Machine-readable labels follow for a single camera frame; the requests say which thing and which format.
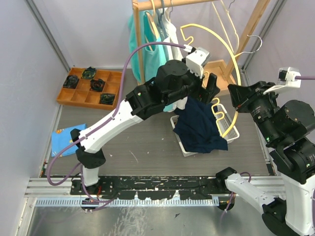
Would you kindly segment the cream plastic hanger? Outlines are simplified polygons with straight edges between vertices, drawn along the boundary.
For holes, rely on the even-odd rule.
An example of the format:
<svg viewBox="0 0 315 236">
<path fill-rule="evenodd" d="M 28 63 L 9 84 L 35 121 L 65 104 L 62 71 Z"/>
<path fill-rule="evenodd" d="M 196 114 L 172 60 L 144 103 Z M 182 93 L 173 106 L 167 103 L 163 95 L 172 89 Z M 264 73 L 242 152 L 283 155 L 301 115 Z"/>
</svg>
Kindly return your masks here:
<svg viewBox="0 0 315 236">
<path fill-rule="evenodd" d="M 239 34 L 236 30 L 228 7 L 222 0 L 220 0 L 219 3 L 223 12 L 218 11 L 218 8 L 214 2 L 212 3 L 212 7 L 217 16 L 217 19 L 219 20 L 222 32 L 227 40 L 228 45 L 230 46 L 233 53 L 236 54 L 240 44 Z"/>
</svg>

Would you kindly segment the navy t shirt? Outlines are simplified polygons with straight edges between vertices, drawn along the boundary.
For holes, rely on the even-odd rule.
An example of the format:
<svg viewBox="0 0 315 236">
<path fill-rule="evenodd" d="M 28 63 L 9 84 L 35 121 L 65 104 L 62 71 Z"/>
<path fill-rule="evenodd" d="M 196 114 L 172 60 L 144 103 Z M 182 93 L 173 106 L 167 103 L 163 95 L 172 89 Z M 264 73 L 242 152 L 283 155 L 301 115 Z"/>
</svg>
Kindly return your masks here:
<svg viewBox="0 0 315 236">
<path fill-rule="evenodd" d="M 211 105 L 188 97 L 185 108 L 174 111 L 178 121 L 173 131 L 179 136 L 185 151 L 210 153 L 213 150 L 228 150 L 226 139 L 220 136 Z"/>
</svg>

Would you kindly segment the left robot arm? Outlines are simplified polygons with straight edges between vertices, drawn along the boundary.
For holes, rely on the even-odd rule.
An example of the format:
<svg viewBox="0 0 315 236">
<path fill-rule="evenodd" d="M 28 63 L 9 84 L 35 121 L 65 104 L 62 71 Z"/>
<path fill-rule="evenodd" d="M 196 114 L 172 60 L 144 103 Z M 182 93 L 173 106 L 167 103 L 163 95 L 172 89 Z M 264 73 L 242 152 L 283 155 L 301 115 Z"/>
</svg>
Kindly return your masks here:
<svg viewBox="0 0 315 236">
<path fill-rule="evenodd" d="M 187 96 L 208 104 L 219 93 L 217 76 L 210 73 L 207 86 L 204 76 L 193 72 L 182 61 L 170 60 L 160 66 L 156 76 L 129 92 L 116 108 L 85 130 L 70 133 L 77 145 L 76 156 L 83 165 L 81 189 L 88 195 L 98 190 L 98 172 L 106 161 L 102 147 L 112 138 Z"/>
</svg>

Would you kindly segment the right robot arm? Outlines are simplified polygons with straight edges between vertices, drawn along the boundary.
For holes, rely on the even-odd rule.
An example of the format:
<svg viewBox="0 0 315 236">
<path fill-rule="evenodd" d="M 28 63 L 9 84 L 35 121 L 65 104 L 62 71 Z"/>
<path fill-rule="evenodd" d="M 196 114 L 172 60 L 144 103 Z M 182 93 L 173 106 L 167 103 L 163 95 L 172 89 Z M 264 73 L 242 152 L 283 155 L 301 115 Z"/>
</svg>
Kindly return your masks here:
<svg viewBox="0 0 315 236">
<path fill-rule="evenodd" d="M 285 199 L 270 195 L 243 179 L 233 168 L 216 174 L 216 188 L 242 197 L 278 236 L 312 236 L 315 233 L 315 146 L 307 138 L 315 128 L 312 107 L 300 100 L 277 105 L 273 83 L 245 87 L 229 85 L 232 106 L 249 113 L 281 174 Z"/>
</svg>

